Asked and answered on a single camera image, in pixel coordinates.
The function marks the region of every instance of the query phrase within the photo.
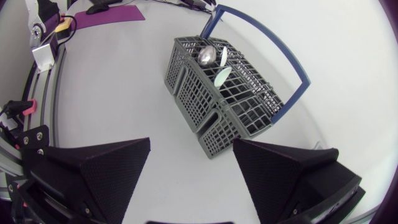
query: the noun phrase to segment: gray plastic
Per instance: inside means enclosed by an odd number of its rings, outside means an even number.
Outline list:
[[[216,48],[216,63],[201,67],[197,57],[207,45]],[[226,66],[231,66],[232,72],[217,90],[213,82],[224,68],[220,67],[224,46],[228,48]],[[176,38],[165,84],[191,130],[201,134],[199,143],[209,158],[232,145],[234,139],[251,138],[271,127],[272,116],[283,107],[271,85],[244,55],[216,38]]]

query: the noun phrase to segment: purple mat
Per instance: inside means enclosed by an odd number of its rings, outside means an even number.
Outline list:
[[[86,11],[75,14],[77,20],[77,29],[82,29],[101,24],[125,21],[143,21],[145,17],[137,6],[117,6],[111,7],[108,11],[87,15]]]

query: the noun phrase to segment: spoon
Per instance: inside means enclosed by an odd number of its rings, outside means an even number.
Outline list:
[[[198,56],[198,64],[207,66],[216,61],[216,49],[209,45],[201,49]]]
[[[223,48],[223,53],[221,54],[220,67],[224,67],[226,59],[228,58],[228,50],[226,47]]]
[[[228,78],[229,74],[231,73],[232,68],[230,66],[222,69],[217,75],[216,78],[214,79],[214,86],[216,87],[217,90],[221,88],[225,80]]]

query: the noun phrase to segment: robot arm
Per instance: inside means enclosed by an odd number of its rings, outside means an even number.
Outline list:
[[[29,12],[30,47],[39,47],[60,21],[57,3],[50,0],[25,0]]]

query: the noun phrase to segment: blue handle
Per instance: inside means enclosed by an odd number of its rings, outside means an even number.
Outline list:
[[[299,100],[299,98],[303,95],[305,90],[310,86],[311,81],[308,78],[307,74],[305,73],[304,69],[302,68],[300,62],[296,59],[294,54],[289,50],[289,48],[266,26],[262,25],[259,21],[253,19],[252,17],[246,15],[245,13],[233,9],[228,6],[218,5],[216,7],[216,16],[214,19],[210,18],[207,22],[207,25],[203,29],[200,34],[202,38],[209,38],[211,32],[213,31],[214,27],[216,26],[217,22],[224,14],[224,12],[229,12],[235,16],[244,19],[245,21],[252,24],[254,27],[259,29],[263,34],[265,34],[271,41],[282,51],[282,53],[286,56],[287,60],[293,65],[294,70],[297,72],[298,77],[300,77],[301,85],[297,88],[297,90],[293,93],[289,100],[285,103],[285,105],[271,118],[273,123],[276,123],[283,115],[288,112],[289,109]]]

